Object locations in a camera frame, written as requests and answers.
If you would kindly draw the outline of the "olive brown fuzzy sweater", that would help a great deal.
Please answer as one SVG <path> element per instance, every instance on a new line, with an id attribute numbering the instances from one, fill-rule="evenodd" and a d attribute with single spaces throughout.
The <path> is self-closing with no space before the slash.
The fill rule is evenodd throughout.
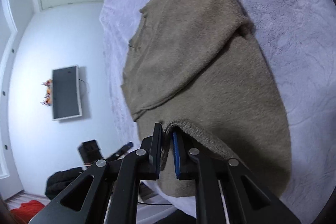
<path id="1" fill-rule="evenodd" d="M 122 91 L 140 139 L 162 125 L 161 190 L 195 193 L 174 174 L 170 137 L 179 127 L 215 157 L 240 159 L 281 196 L 291 174 L 288 120 L 238 1 L 150 0 L 141 15 Z"/>

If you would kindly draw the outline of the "red cloth on floor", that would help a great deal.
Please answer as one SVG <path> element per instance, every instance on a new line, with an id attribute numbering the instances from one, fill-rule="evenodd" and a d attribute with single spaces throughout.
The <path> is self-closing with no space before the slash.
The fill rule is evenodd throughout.
<path id="1" fill-rule="evenodd" d="M 29 221 L 38 214 L 45 205 L 37 200 L 22 203 L 19 208 L 11 210 L 14 219 L 20 224 L 28 224 Z"/>

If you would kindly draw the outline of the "black gripper device on floor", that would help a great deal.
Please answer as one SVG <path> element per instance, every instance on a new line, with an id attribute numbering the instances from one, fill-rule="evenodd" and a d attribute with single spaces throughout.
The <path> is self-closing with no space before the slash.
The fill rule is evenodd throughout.
<path id="1" fill-rule="evenodd" d="M 104 159 L 106 161 L 115 161 L 121 159 L 133 148 L 133 142 L 127 142 L 121 147 L 112 149 L 101 147 L 96 139 L 82 142 L 77 151 L 86 168 L 93 165 L 96 161 Z"/>

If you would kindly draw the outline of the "lavender plush bed blanket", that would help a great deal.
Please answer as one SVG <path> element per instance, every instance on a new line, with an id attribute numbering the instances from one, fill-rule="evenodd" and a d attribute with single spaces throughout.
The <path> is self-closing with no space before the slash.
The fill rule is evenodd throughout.
<path id="1" fill-rule="evenodd" d="M 128 42 L 149 0 L 104 0 L 104 56 L 115 137 L 139 144 L 122 95 Z M 275 76 L 288 115 L 293 172 L 282 201 L 313 223 L 335 188 L 333 0 L 240 0 Z"/>

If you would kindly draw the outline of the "wall mounted grey television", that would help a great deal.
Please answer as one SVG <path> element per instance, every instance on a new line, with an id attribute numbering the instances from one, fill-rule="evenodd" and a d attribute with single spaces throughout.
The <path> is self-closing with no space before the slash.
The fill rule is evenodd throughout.
<path id="1" fill-rule="evenodd" d="M 82 117 L 78 66 L 52 71 L 51 95 L 54 121 Z"/>

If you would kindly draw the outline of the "orange flower wall decoration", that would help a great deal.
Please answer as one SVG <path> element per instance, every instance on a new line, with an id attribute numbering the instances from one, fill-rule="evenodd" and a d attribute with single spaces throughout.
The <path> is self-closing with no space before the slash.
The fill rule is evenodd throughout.
<path id="1" fill-rule="evenodd" d="M 44 87 L 46 87 L 46 93 L 43 97 L 42 105 L 51 106 L 52 105 L 52 79 L 49 79 L 42 83 Z"/>

